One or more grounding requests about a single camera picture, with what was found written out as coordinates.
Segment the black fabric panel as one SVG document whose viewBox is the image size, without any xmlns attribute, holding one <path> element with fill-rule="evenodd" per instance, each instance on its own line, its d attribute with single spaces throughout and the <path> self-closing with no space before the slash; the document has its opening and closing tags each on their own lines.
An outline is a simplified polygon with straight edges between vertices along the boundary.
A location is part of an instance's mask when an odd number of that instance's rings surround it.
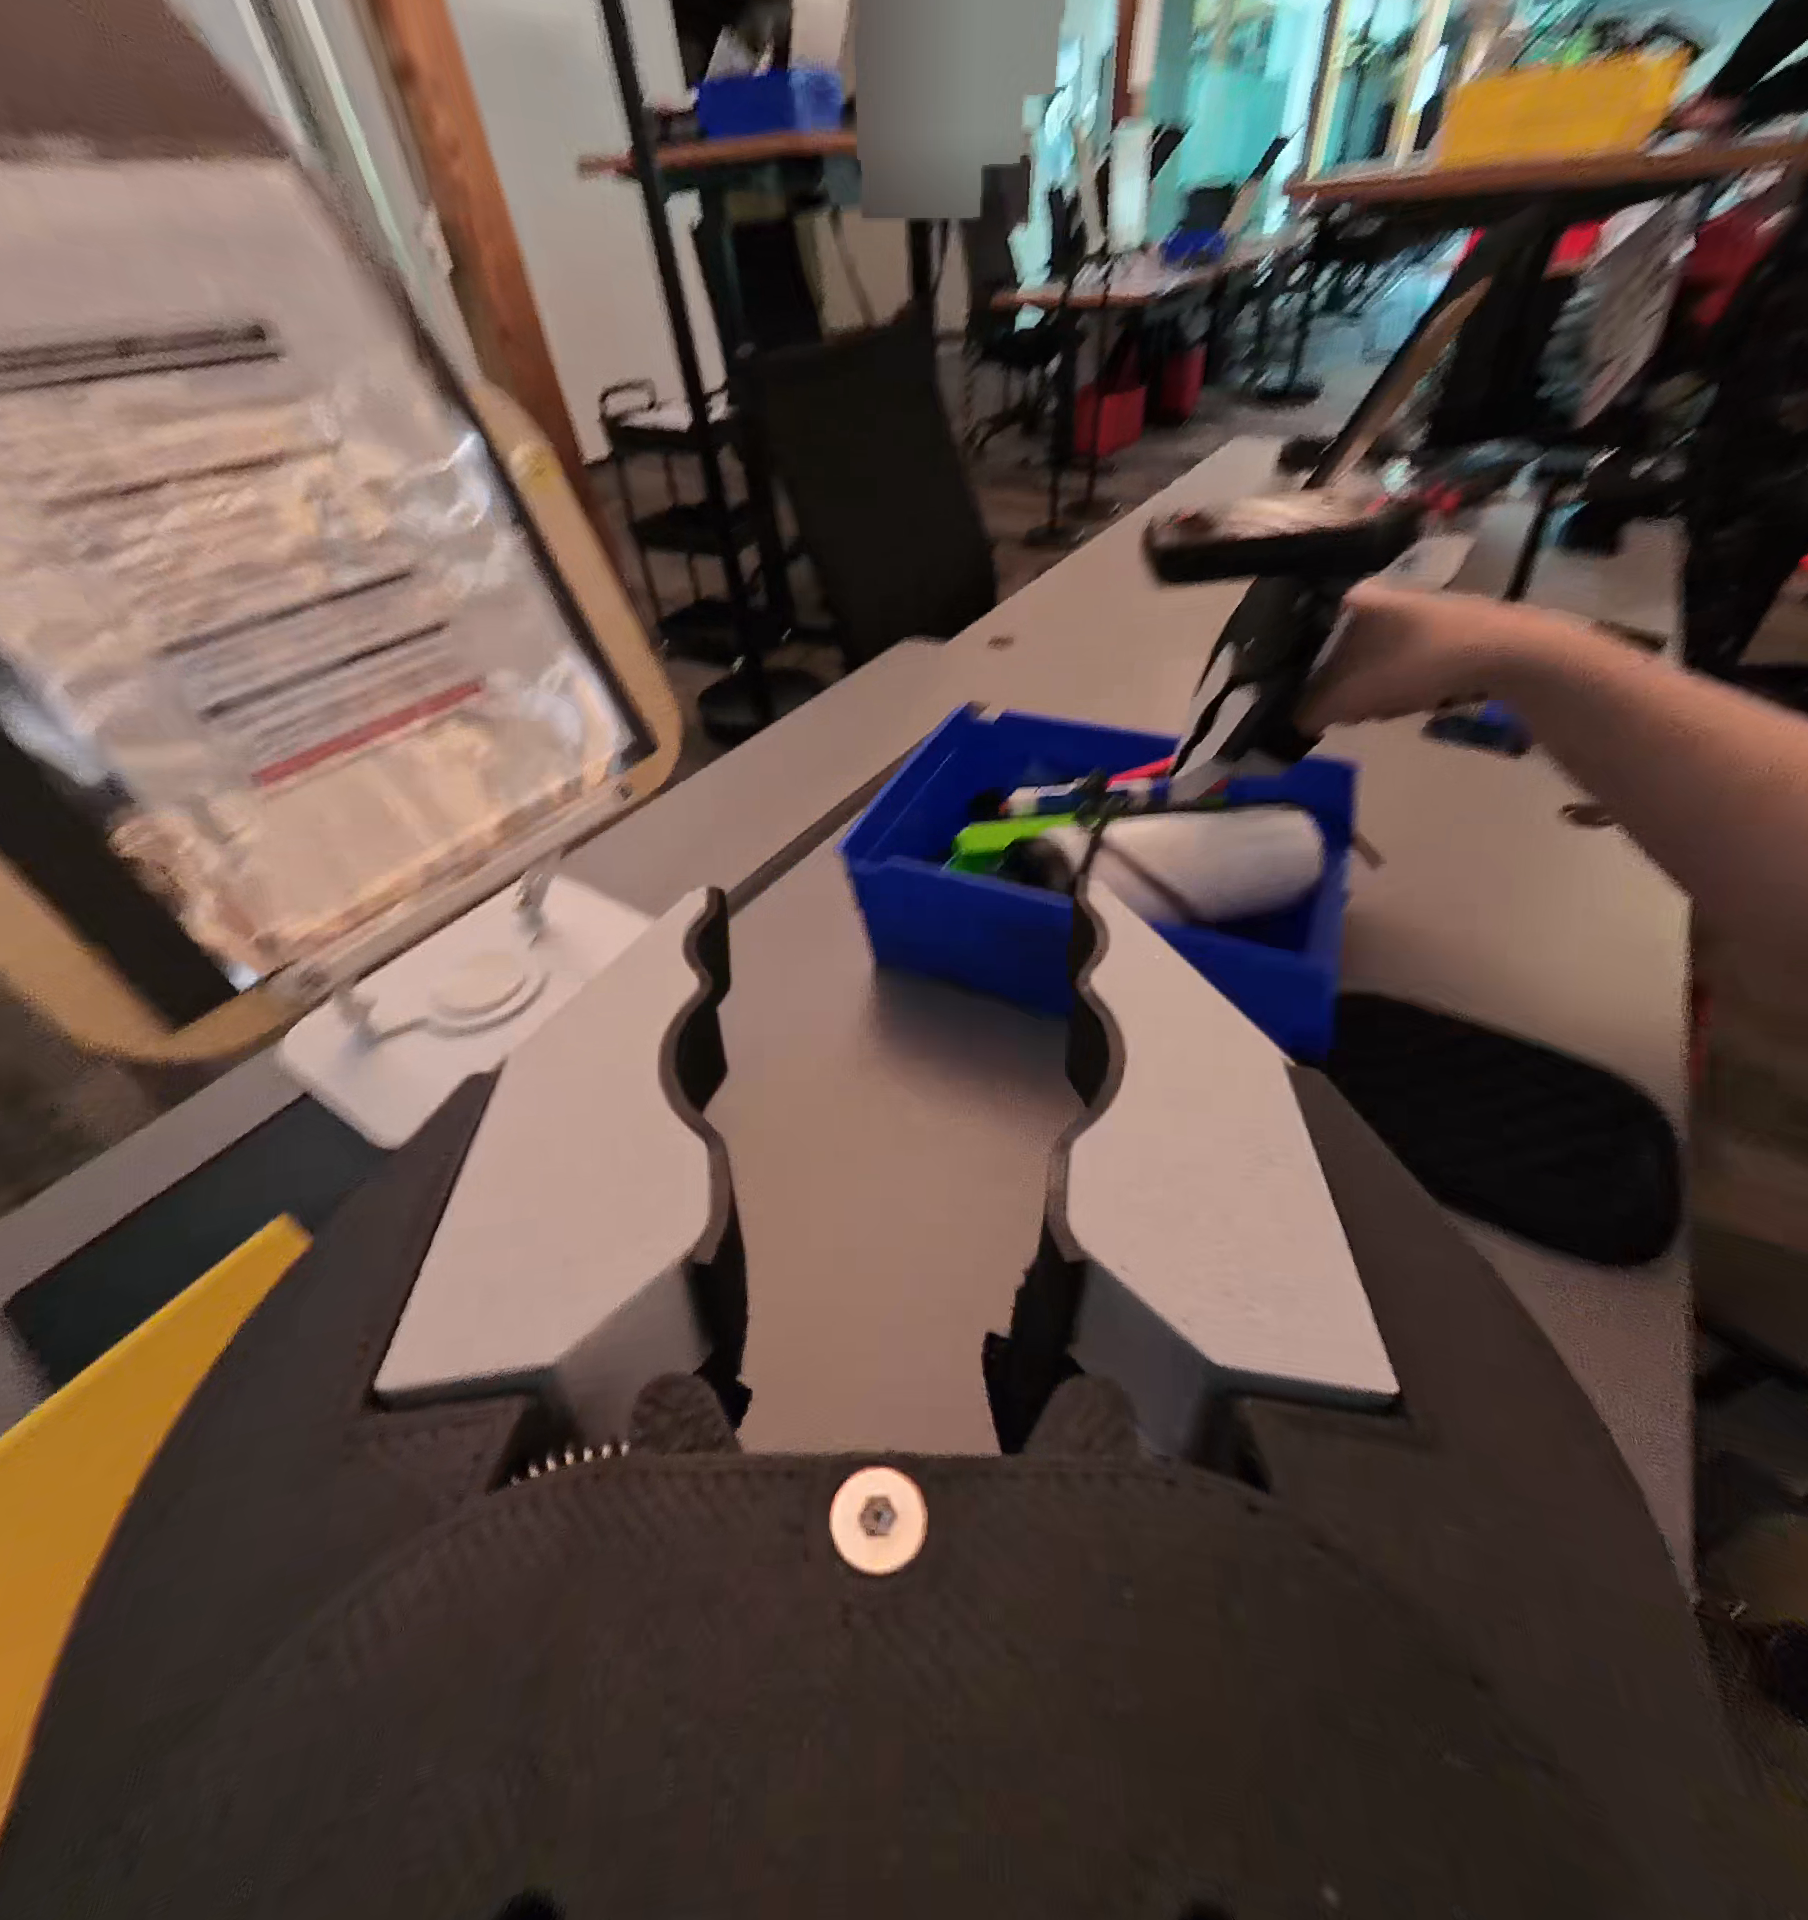
<svg viewBox="0 0 1808 1920">
<path fill-rule="evenodd" d="M 849 667 L 996 607 L 988 522 L 922 323 L 755 351 L 739 376 Z"/>
</svg>

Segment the blue shelf bin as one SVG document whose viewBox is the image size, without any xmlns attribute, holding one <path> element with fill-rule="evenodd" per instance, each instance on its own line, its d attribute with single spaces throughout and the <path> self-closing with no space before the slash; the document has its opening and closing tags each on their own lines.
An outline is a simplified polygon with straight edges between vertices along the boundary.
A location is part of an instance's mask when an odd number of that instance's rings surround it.
<svg viewBox="0 0 1808 1920">
<path fill-rule="evenodd" d="M 706 75 L 697 88 L 697 121 L 718 142 L 841 131 L 845 75 L 822 63 Z"/>
</svg>

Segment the bright green block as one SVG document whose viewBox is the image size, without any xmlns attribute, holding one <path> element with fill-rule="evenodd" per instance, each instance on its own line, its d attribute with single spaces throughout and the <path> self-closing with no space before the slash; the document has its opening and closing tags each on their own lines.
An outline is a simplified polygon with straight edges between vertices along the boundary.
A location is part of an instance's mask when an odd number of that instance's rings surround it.
<svg viewBox="0 0 1808 1920">
<path fill-rule="evenodd" d="M 973 819 L 954 833 L 942 865 L 963 875 L 1057 888 L 1083 863 L 1088 827 L 1081 813 Z"/>
</svg>

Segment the framed instruction sign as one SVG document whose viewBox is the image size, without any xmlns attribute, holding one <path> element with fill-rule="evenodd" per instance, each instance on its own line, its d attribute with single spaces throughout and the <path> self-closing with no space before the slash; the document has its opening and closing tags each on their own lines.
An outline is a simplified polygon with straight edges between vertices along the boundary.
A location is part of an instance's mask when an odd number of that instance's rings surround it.
<svg viewBox="0 0 1808 1920">
<path fill-rule="evenodd" d="M 615 549 L 286 155 L 0 150 L 0 984 L 272 1041 L 661 792 Z"/>
</svg>

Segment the blue storage bin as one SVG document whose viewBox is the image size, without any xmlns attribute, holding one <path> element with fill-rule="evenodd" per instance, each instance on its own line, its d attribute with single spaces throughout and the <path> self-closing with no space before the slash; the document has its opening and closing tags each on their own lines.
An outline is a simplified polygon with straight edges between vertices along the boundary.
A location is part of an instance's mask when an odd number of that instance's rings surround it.
<svg viewBox="0 0 1808 1920">
<path fill-rule="evenodd" d="M 1070 899 L 1000 875 L 950 868 L 973 801 L 988 792 L 1120 773 L 1167 756 L 1167 732 L 963 706 L 939 721 L 845 832 L 841 858 L 872 960 L 1065 1015 L 1073 1004 Z M 1291 1055 L 1330 1050 L 1342 991 L 1344 915 L 1360 768 L 1324 754 L 1249 793 L 1308 812 L 1324 835 L 1317 888 L 1279 913 L 1223 925 L 1170 925 L 1167 941 Z"/>
</svg>

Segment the person's right forearm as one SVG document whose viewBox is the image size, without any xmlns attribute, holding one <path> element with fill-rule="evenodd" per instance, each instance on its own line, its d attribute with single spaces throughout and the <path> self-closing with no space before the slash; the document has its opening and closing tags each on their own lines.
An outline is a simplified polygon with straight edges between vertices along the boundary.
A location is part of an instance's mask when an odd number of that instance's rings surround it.
<svg viewBox="0 0 1808 1920">
<path fill-rule="evenodd" d="M 1537 744 L 1712 930 L 1808 960 L 1808 718 L 1584 622 L 1442 594 L 1462 687 Z"/>
</svg>

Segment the red floor bin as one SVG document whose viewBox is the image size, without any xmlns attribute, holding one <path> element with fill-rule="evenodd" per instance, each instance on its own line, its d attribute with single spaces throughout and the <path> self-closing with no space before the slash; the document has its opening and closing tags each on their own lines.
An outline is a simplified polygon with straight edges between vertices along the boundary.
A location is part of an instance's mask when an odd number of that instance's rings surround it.
<svg viewBox="0 0 1808 1920">
<path fill-rule="evenodd" d="M 1088 462 L 1134 445 L 1150 426 L 1182 428 L 1203 404 L 1210 348 L 1116 348 L 1077 394 L 1073 453 Z"/>
</svg>

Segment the yellow storage bin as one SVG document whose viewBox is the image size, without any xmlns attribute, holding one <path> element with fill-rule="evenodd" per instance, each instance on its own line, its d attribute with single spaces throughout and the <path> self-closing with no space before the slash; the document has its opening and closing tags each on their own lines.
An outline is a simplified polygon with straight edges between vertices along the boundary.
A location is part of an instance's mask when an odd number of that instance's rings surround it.
<svg viewBox="0 0 1808 1920">
<path fill-rule="evenodd" d="M 0 1435 L 0 1833 L 76 1611 L 236 1331 L 312 1246 L 283 1214 Z"/>
</svg>

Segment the dark flat mat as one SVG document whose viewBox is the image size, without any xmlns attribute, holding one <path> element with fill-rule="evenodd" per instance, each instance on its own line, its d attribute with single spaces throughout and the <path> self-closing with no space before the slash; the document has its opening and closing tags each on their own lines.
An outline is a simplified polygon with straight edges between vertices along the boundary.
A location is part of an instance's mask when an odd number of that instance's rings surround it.
<svg viewBox="0 0 1808 1920">
<path fill-rule="evenodd" d="M 309 1236 L 390 1157 L 301 1097 L 128 1212 L 5 1302 L 12 1341 L 59 1389 L 184 1294 L 258 1229 Z"/>
</svg>

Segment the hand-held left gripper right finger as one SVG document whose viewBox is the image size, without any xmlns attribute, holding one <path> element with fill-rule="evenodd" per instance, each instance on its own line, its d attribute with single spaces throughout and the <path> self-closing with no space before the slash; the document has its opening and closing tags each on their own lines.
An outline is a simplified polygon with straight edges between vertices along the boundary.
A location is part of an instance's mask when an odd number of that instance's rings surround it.
<svg viewBox="0 0 1808 1920">
<path fill-rule="evenodd" d="M 1403 1385 L 1289 1055 L 1108 883 L 1073 899 L 1065 1069 L 1011 1328 L 985 1343 L 998 1444 L 1079 1377 L 1143 1445 L 1209 1455 L 1249 1401 L 1395 1417 Z"/>
</svg>

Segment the person's right hand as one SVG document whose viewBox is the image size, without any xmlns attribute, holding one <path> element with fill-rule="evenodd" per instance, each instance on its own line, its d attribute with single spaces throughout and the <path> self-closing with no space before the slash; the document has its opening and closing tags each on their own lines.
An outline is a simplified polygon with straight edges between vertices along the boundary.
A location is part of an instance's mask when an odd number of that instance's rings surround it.
<svg viewBox="0 0 1808 1920">
<path fill-rule="evenodd" d="M 1447 592 L 1364 582 L 1350 588 L 1305 682 L 1300 732 L 1390 721 L 1453 706 L 1475 687 L 1462 604 Z"/>
</svg>

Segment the wooden post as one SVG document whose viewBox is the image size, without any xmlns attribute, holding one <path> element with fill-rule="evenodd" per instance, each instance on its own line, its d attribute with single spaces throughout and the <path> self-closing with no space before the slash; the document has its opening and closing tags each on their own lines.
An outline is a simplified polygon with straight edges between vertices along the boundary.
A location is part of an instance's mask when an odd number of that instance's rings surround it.
<svg viewBox="0 0 1808 1920">
<path fill-rule="evenodd" d="M 588 464 L 570 416 L 476 85 L 449 2 L 369 3 L 486 379 L 533 418 L 574 486 Z"/>
</svg>

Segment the black quilted wrist rest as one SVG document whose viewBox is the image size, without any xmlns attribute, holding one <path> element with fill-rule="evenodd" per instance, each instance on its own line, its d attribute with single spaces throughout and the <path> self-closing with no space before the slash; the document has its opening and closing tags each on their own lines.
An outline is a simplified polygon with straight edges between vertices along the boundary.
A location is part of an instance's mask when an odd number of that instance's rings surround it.
<svg viewBox="0 0 1808 1920">
<path fill-rule="evenodd" d="M 1616 1269 L 1655 1263 L 1681 1237 L 1678 1129 L 1609 1067 L 1376 991 L 1341 994 L 1323 1067 L 1451 1212 Z"/>
</svg>

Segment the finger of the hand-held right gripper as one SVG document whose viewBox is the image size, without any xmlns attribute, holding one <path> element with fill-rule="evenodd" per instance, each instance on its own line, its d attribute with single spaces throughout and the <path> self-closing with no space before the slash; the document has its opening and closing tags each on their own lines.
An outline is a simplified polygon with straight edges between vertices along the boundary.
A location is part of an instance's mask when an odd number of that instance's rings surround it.
<svg viewBox="0 0 1808 1920">
<path fill-rule="evenodd" d="M 1167 808 L 1193 808 L 1221 792 L 1257 756 L 1262 732 L 1259 704 L 1219 704 L 1200 712 L 1165 775 Z"/>
</svg>

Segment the white sign stand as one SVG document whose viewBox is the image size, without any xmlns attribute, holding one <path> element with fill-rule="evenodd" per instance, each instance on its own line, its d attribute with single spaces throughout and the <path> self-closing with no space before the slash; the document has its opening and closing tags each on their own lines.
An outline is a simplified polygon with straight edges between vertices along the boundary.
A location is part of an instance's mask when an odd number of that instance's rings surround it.
<svg viewBox="0 0 1808 1920">
<path fill-rule="evenodd" d="M 377 1148 L 401 1148 L 467 1081 L 503 1067 L 653 913 L 535 874 L 335 990 L 278 1041 L 301 1093 Z"/>
</svg>

